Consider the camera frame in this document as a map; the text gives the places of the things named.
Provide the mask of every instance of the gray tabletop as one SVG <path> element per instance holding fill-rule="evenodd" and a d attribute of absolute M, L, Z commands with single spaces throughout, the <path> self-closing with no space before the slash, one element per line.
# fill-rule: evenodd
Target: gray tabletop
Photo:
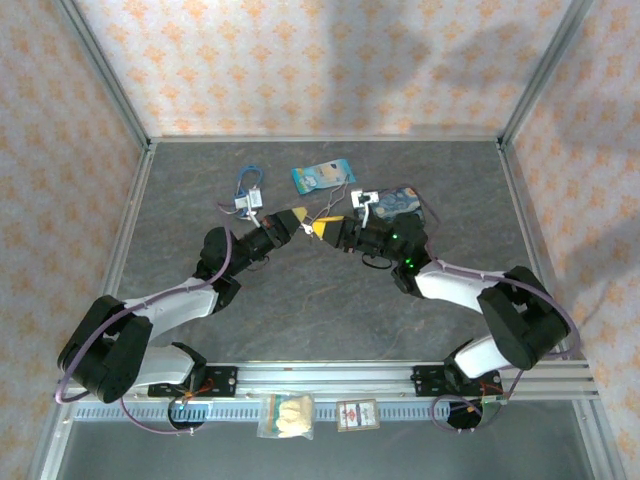
<path fill-rule="evenodd" d="M 528 265 L 525 245 L 495 146 L 490 142 L 161 143 L 153 160 L 118 296 L 138 297 L 181 283 L 194 271 L 205 234 L 222 224 L 215 202 L 228 202 L 247 164 L 265 170 L 262 194 L 273 213 L 306 206 L 329 190 L 298 194 L 291 168 L 347 158 L 351 188 L 413 184 L 437 209 L 441 258 L 472 268 Z M 349 199 L 332 213 L 349 214 Z M 427 229 L 433 226 L 428 222 Z M 231 220 L 236 236 L 252 225 Z M 389 271 L 361 264 L 302 231 L 272 252 L 268 265 L 242 272 L 243 285 L 218 314 L 188 322 L 156 340 L 181 341 L 209 361 L 441 360 L 484 335 L 480 315 L 395 287 Z"/>

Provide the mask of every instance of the aluminum frame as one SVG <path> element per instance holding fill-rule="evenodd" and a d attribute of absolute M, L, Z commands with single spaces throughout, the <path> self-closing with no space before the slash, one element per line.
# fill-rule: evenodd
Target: aluminum frame
<path fill-rule="evenodd" d="M 532 270 L 543 284 L 548 284 L 550 272 L 545 271 L 538 258 L 538 253 L 533 242 L 532 227 L 525 215 L 521 194 L 515 182 L 513 172 L 513 164 L 517 164 L 517 161 L 514 160 L 516 156 L 515 148 L 512 144 L 504 144 L 500 139 L 496 139 L 496 148 L 500 156 L 500 162 L 502 163 L 507 185 L 509 186 L 513 206 L 516 211 L 516 216 L 518 217 L 518 223 L 522 230 Z M 566 340 L 562 342 L 561 347 L 567 347 Z M 615 439 L 607 422 L 602 403 L 587 400 L 574 400 L 572 403 L 576 420 L 582 434 L 582 440 L 587 450 L 587 457 L 589 458 L 591 470 L 595 478 L 598 480 L 626 478 Z"/>
<path fill-rule="evenodd" d="M 514 183 L 508 150 L 515 135 L 521 128 L 522 123 L 539 98 L 554 68 L 557 66 L 571 39 L 575 35 L 593 0 L 572 1 L 551 43 L 545 51 L 538 68 L 525 88 L 511 118 L 507 122 L 502 135 L 497 139 L 485 135 L 454 135 L 448 137 L 435 133 L 433 135 L 427 134 L 416 137 L 252 136 L 149 138 L 89 25 L 77 7 L 76 2 L 74 0 L 54 0 L 54 2 L 60 7 L 63 16 L 69 21 L 71 28 L 78 34 L 85 52 L 96 68 L 98 76 L 101 77 L 105 83 L 118 112 L 127 123 L 132 135 L 144 147 L 127 199 L 127 205 L 120 222 L 117 242 L 111 253 L 109 267 L 103 280 L 102 291 L 104 293 L 115 294 L 118 289 L 151 168 L 153 153 L 156 145 L 161 142 L 496 140 L 529 258 L 534 272 L 539 275 L 539 278 L 544 280 L 545 275 L 544 272 L 541 271 L 540 262 L 533 247 L 530 225 L 524 215 L 520 195 Z M 562 367 L 551 365 L 559 363 L 562 363 Z M 352 385 L 352 390 L 348 394 L 349 396 L 355 395 L 357 390 L 360 390 L 361 394 L 371 396 L 371 394 L 374 393 L 371 391 L 372 385 L 379 385 L 379 387 L 385 386 L 382 390 L 386 390 L 376 393 L 376 396 L 379 396 L 378 398 L 382 401 L 391 399 L 391 401 L 401 404 L 407 401 L 415 401 L 415 397 L 411 396 L 413 386 L 408 382 L 406 374 L 410 371 L 410 366 L 416 364 L 424 364 L 424 362 L 332 362 L 322 364 L 317 362 L 286 364 L 248 363 L 241 367 L 242 376 L 240 377 L 239 384 L 242 385 L 244 382 L 247 386 L 239 386 L 239 391 L 244 392 L 244 400 L 246 400 L 246 395 L 251 395 L 251 392 L 249 392 L 251 388 L 271 389 L 277 385 L 287 385 L 288 388 L 291 388 L 291 385 L 295 384 L 296 388 L 300 389 L 303 388 L 304 385 L 307 385 L 307 388 L 322 388 L 324 393 L 320 393 L 320 396 L 326 401 L 329 401 L 338 398 L 339 395 L 336 395 L 336 388 L 340 386 L 344 387 L 345 382 L 349 382 L 348 384 Z M 313 372 L 313 369 L 319 368 L 321 368 L 321 371 L 324 373 L 318 377 L 314 377 L 313 375 L 315 374 L 310 374 L 310 372 Z M 331 374 L 330 370 L 335 368 L 341 369 L 341 373 L 338 375 L 338 378 L 329 381 L 330 379 L 326 375 Z M 298 374 L 302 375 L 302 377 L 296 380 L 295 375 Z M 509 384 L 509 379 L 513 378 L 512 376 L 509 377 L 509 375 L 510 373 L 508 371 L 503 372 L 503 378 L 507 385 Z M 519 385 L 517 391 L 518 394 L 513 397 L 514 401 L 533 399 L 571 400 L 595 477 L 598 479 L 624 478 L 624 471 L 616 450 L 615 441 L 606 423 L 602 405 L 597 401 L 597 390 L 593 383 L 593 378 L 590 376 L 588 363 L 586 361 L 541 362 L 536 369 L 527 372 L 523 376 L 522 383 Z M 144 403 L 150 402 L 151 400 L 138 393 L 137 398 L 133 398 L 133 401 L 136 403 Z M 75 404 L 55 406 L 52 408 L 47 419 L 47 424 L 45 425 L 45 430 L 36 449 L 34 462 L 29 470 L 29 478 L 55 478 L 57 476 L 64 456 L 68 436 L 73 426 L 73 415 L 77 408 L 78 405 Z"/>
<path fill-rule="evenodd" d="M 499 143 L 509 145 L 513 142 L 592 4 L 593 0 L 573 0 L 571 2 L 516 108 L 507 121 L 504 132 L 498 137 Z"/>
<path fill-rule="evenodd" d="M 98 78 L 102 80 L 116 110 L 124 120 L 131 133 L 141 148 L 149 145 L 149 136 L 138 117 L 129 97 L 118 80 L 109 60 L 100 47 L 93 30 L 89 26 L 82 10 L 75 0 L 52 0 L 60 10 L 62 17 L 67 21 L 87 55 L 87 59 L 95 68 Z"/>

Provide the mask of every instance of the label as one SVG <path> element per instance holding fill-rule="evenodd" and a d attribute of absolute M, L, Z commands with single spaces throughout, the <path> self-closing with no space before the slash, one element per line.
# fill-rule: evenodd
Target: label
<path fill-rule="evenodd" d="M 375 400 L 337 403 L 338 431 L 370 430 L 380 427 Z"/>
<path fill-rule="evenodd" d="M 247 208 L 247 197 L 238 197 L 235 198 L 234 203 L 236 204 L 236 208 L 240 210 L 241 208 Z"/>
<path fill-rule="evenodd" d="M 251 200 L 251 208 L 262 207 L 262 195 L 259 188 L 252 188 L 249 190 L 249 200 Z"/>

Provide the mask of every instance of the wall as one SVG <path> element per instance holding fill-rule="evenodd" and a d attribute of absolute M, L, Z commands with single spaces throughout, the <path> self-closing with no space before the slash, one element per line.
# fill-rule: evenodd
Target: wall
<path fill-rule="evenodd" d="M 0 9 L 0 477 L 23 478 L 58 352 L 99 293 L 139 149 L 51 0 Z"/>
<path fill-rule="evenodd" d="M 515 145 L 545 270 L 640 471 L 640 4 L 596 2 Z"/>
<path fill-rule="evenodd" d="M 161 135 L 493 135 L 569 0 L 81 0 Z"/>

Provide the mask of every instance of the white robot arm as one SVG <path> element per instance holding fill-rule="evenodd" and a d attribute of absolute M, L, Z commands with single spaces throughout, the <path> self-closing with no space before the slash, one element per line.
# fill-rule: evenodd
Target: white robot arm
<path fill-rule="evenodd" d="M 328 217 L 313 224 L 321 239 L 346 252 L 395 262 L 392 276 L 403 293 L 445 300 L 484 315 L 491 335 L 466 343 L 446 360 L 448 380 L 469 383 L 505 367 L 531 369 L 570 332 L 559 312 L 531 291 L 546 291 L 526 267 L 480 272 L 430 258 L 420 218 L 398 214 L 391 223 Z M 527 289 L 514 288 L 524 285 Z"/>
<path fill-rule="evenodd" d="M 159 348 L 147 347 L 148 342 L 225 308 L 240 289 L 234 276 L 288 243 L 306 213 L 295 208 L 267 215 L 244 237 L 230 234 L 230 245 L 225 229 L 214 228 L 205 237 L 196 272 L 182 284 L 142 298 L 98 298 L 58 357 L 58 366 L 65 372 L 62 383 L 73 378 L 105 403 L 119 399 L 133 386 L 180 385 L 189 379 L 191 387 L 198 387 L 202 376 L 191 384 L 194 368 L 206 364 L 201 356 L 182 344 Z M 103 333 L 96 338 L 99 331 Z M 65 401 L 58 398 L 64 387 L 56 392 L 59 401 Z"/>

